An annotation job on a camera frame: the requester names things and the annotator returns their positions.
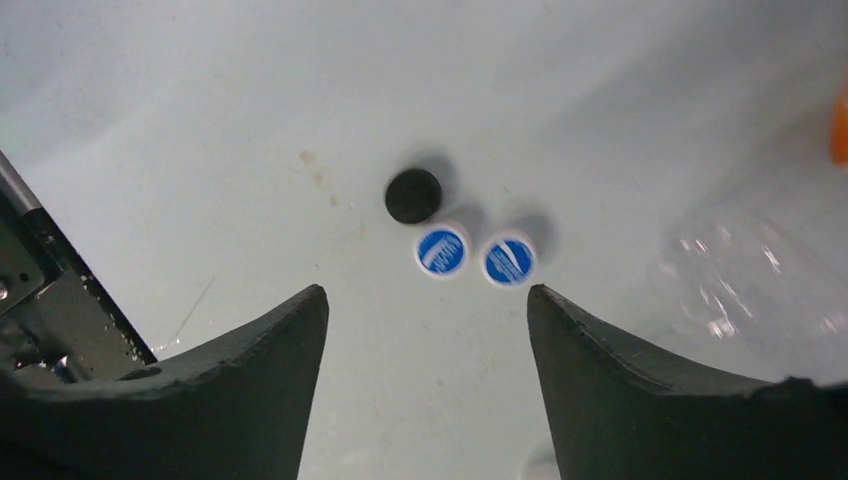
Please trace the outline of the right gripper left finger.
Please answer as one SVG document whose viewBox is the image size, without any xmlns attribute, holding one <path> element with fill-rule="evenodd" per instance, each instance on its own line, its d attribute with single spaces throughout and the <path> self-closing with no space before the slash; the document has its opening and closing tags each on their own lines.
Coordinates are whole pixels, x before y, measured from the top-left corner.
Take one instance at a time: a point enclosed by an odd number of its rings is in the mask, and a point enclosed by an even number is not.
<svg viewBox="0 0 848 480">
<path fill-rule="evenodd" d="M 117 380 L 1 384 L 5 479 L 294 479 L 329 320 L 311 285 Z"/>
</svg>

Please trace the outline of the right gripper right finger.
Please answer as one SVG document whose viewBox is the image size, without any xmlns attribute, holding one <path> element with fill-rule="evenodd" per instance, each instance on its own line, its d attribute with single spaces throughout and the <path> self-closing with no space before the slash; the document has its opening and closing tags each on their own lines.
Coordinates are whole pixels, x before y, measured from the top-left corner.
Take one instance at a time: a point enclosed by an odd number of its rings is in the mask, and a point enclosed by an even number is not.
<svg viewBox="0 0 848 480">
<path fill-rule="evenodd" d="M 565 479 L 843 479 L 847 388 L 775 383 L 672 353 L 546 285 L 527 322 Z"/>
</svg>

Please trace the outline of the black bottle cap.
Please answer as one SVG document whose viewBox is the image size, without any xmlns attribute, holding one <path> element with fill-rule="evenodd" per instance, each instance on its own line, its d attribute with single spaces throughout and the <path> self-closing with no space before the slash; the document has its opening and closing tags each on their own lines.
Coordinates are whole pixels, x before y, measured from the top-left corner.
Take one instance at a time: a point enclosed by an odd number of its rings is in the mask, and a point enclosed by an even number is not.
<svg viewBox="0 0 848 480">
<path fill-rule="evenodd" d="M 384 204 L 389 216 L 403 225 L 429 221 L 442 207 L 443 190 L 429 170 L 410 168 L 388 183 Z"/>
</svg>

